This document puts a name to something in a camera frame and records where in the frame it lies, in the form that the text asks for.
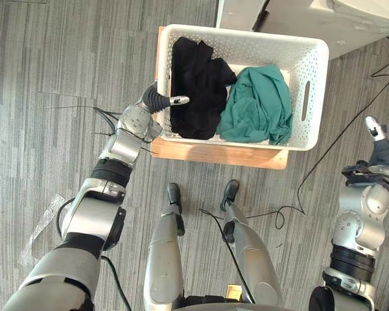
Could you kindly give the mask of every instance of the wooden board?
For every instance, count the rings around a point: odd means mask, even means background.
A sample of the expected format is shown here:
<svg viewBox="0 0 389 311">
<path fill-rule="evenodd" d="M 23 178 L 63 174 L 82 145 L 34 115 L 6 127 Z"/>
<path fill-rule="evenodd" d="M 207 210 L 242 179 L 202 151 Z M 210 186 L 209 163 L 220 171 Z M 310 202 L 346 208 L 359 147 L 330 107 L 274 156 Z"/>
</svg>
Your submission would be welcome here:
<svg viewBox="0 0 389 311">
<path fill-rule="evenodd" d="M 158 76 L 158 56 L 160 35 L 164 27 L 159 27 L 156 58 L 156 80 Z M 271 168 L 283 170 L 287 167 L 288 150 L 257 149 L 206 144 L 175 143 L 158 137 L 151 143 L 153 157 L 207 163 L 241 165 L 244 167 Z"/>
</svg>

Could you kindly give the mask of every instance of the clothing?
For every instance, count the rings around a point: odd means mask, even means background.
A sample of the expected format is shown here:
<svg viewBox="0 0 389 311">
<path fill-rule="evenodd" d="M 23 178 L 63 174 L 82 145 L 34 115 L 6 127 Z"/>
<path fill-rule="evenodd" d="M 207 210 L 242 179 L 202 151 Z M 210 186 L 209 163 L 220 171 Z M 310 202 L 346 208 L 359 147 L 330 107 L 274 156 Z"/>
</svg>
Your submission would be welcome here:
<svg viewBox="0 0 389 311">
<path fill-rule="evenodd" d="M 227 141 L 286 143 L 291 136 L 292 107 L 288 86 L 275 65 L 247 67 L 231 88 L 217 133 Z"/>
<path fill-rule="evenodd" d="M 237 81 L 222 58 L 211 60 L 213 48 L 179 38 L 173 45 L 171 95 L 186 95 L 190 102 L 171 107 L 171 130 L 183 138 L 214 136 L 226 104 L 226 84 Z"/>
</svg>

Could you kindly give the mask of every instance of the yellow tag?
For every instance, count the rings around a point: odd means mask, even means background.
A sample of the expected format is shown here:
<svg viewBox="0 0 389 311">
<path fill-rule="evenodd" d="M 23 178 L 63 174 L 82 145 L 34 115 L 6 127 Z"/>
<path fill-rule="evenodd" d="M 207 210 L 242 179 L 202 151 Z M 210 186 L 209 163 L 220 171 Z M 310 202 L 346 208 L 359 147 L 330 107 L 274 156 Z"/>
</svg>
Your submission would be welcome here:
<svg viewBox="0 0 389 311">
<path fill-rule="evenodd" d="M 228 284 L 228 289 L 226 290 L 226 298 L 241 300 L 242 286 Z"/>
</svg>

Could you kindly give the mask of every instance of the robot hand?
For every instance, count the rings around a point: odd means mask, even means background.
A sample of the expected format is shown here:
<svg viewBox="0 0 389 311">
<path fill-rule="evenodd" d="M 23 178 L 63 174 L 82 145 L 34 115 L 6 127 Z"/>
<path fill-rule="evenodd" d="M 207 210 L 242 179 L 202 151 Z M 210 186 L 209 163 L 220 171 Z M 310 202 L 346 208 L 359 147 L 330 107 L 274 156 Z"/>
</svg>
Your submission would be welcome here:
<svg viewBox="0 0 389 311">
<path fill-rule="evenodd" d="M 386 126 L 381 126 L 372 116 L 366 117 L 365 123 L 374 143 L 369 165 L 389 168 L 389 138 L 386 135 Z"/>
<path fill-rule="evenodd" d="M 161 126 L 151 114 L 169 106 L 182 105 L 189 102 L 189 97 L 166 97 L 157 93 L 156 83 L 149 86 L 143 96 L 134 105 L 125 109 L 120 116 L 117 129 L 123 129 L 146 143 L 153 141 L 160 133 Z"/>
</svg>

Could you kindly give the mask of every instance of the robot leg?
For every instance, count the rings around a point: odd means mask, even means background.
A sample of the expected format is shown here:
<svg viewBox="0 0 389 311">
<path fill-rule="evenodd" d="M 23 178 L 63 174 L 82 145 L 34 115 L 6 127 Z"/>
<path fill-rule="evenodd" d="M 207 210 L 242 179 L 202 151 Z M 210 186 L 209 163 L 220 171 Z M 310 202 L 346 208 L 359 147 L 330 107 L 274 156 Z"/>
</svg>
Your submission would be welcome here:
<svg viewBox="0 0 389 311">
<path fill-rule="evenodd" d="M 148 248 L 144 280 L 145 310 L 174 310 L 183 303 L 183 275 L 177 236 L 184 234 L 180 191 L 167 187 L 170 205 L 164 208 Z"/>
<path fill-rule="evenodd" d="M 236 259 L 245 282 L 257 304 L 282 306 L 278 278 L 268 250 L 259 235 L 248 226 L 240 209 L 233 204 L 239 184 L 231 180 L 226 186 L 221 208 L 225 210 L 224 234 L 235 243 Z M 245 288 L 244 301 L 250 301 Z"/>
</svg>

